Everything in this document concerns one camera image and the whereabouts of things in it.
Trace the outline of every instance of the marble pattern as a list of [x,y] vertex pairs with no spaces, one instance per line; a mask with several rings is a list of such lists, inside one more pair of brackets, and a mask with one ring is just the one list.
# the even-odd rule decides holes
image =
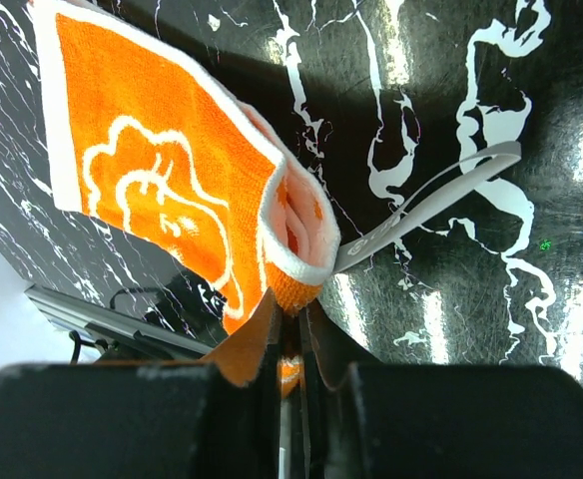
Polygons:
[[[325,286],[388,361],[549,364],[583,384],[583,2],[113,0],[201,62],[321,181],[355,240],[446,166],[523,159]],[[167,253],[54,209],[24,2],[0,3],[0,249],[34,282],[214,344],[223,300]],[[463,164],[455,173],[475,168]]]

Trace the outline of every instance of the white surface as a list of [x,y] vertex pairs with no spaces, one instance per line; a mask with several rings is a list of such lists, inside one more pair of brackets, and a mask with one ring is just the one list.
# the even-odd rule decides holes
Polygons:
[[69,362],[72,340],[23,294],[27,287],[0,253],[0,368],[16,362]]

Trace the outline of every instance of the terry cloth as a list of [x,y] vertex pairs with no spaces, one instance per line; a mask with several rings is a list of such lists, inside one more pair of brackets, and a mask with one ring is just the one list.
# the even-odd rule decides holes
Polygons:
[[227,299],[236,331],[266,289],[315,298],[340,236],[318,181],[197,62],[85,1],[35,0],[57,208],[172,254]]

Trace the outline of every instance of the white cartoon outline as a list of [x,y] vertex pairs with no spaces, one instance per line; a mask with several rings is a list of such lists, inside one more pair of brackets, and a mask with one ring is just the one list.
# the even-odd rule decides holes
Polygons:
[[[318,180],[305,170],[282,144],[269,124],[266,122],[268,136],[270,136],[267,138],[250,121],[245,113],[245,108],[254,109],[241,104],[200,64],[182,51],[105,13],[86,0],[39,2],[30,11],[37,39],[42,39],[41,42],[37,42],[37,52],[41,65],[43,116],[51,164],[50,176],[57,208],[64,211],[86,213],[83,211],[83,198],[78,181],[80,177],[77,171],[78,162],[76,160],[78,158],[68,154],[68,152],[75,152],[75,148],[68,111],[65,61],[57,29],[57,16],[62,15],[74,21],[94,25],[125,37],[141,49],[178,65],[191,75],[245,139],[274,166],[274,171],[265,184],[263,200],[258,211],[258,222],[261,227],[265,254],[264,261],[273,262],[289,277],[308,285],[320,285],[329,277],[333,270],[340,241],[339,230],[335,216],[331,211],[330,202],[327,198],[323,198],[322,187]],[[260,115],[257,115],[257,118],[263,120]],[[315,193],[322,210],[327,212],[321,229],[321,234],[325,238],[322,244],[324,250],[320,254],[316,253],[317,261],[306,262],[300,259],[283,244],[271,228],[270,214],[273,199],[276,197],[276,188],[287,171],[294,171],[306,182],[307,187]]]
[[[91,175],[91,166],[94,160],[99,155],[107,155],[109,157],[114,157],[117,152],[117,146],[120,135],[125,131],[127,128],[132,128],[138,131],[143,137],[153,146],[157,147],[164,144],[177,144],[186,152],[189,158],[189,166],[190,166],[190,182],[192,185],[192,189],[196,193],[196,195],[204,201],[207,201],[213,205],[219,205],[226,209],[229,209],[229,205],[226,201],[213,197],[206,193],[201,187],[199,180],[196,175],[196,167],[194,165],[194,155],[192,153],[192,148],[190,143],[188,142],[186,136],[179,131],[176,130],[167,130],[158,134],[146,129],[141,125],[141,123],[135,119],[134,117],[130,117],[127,115],[122,115],[112,122],[110,129],[108,131],[108,143],[107,144],[99,144],[93,147],[88,148],[84,155],[83,155],[83,179],[85,184],[88,188],[88,212],[90,216],[98,217],[97,207],[99,200],[101,199],[101,191],[94,182],[94,179]],[[116,201],[123,212],[123,230],[127,233],[134,235],[135,233],[132,231],[130,221],[132,216],[132,211],[127,202],[127,190],[131,184],[139,183],[141,184],[141,193],[145,194],[148,190],[149,184],[154,184],[158,187],[157,191],[157,202],[159,205],[163,205],[165,203],[165,197],[170,198],[171,200],[180,203],[182,205],[186,205],[197,210],[200,210],[207,216],[209,216],[214,223],[216,223],[219,234],[223,240],[223,246],[225,248],[225,255],[226,255],[226,263],[225,263],[225,270],[220,277],[215,280],[210,281],[212,287],[216,290],[221,290],[221,288],[225,287],[230,280],[234,281],[237,291],[237,297],[239,299],[239,306],[237,308],[230,307],[228,304],[225,306],[225,314],[231,318],[239,319],[244,315],[244,297],[241,287],[236,280],[236,276],[234,274],[234,261],[232,258],[232,251],[230,248],[230,243],[228,240],[228,234],[225,229],[225,226],[221,222],[220,218],[212,210],[211,208],[193,202],[191,200],[187,200],[186,198],[181,197],[176,192],[174,192],[170,186],[168,185],[168,179],[172,172],[172,168],[174,166],[174,162],[170,161],[166,172],[163,175],[158,173],[159,167],[162,163],[163,159],[161,158],[160,153],[156,153],[156,161],[150,170],[131,170],[125,173],[117,182],[116,184]]]

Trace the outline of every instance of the black marble surface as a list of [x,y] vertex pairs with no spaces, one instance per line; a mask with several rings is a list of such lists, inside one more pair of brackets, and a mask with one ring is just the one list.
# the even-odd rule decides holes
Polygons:
[[[0,3],[0,249],[24,277],[106,307],[133,288],[113,305],[216,343],[222,299],[206,282],[141,239],[54,209],[24,3]],[[335,276],[321,301],[384,360],[542,363],[583,384],[583,2],[101,6],[259,109],[323,182],[344,241],[444,167],[520,141],[518,165]]]

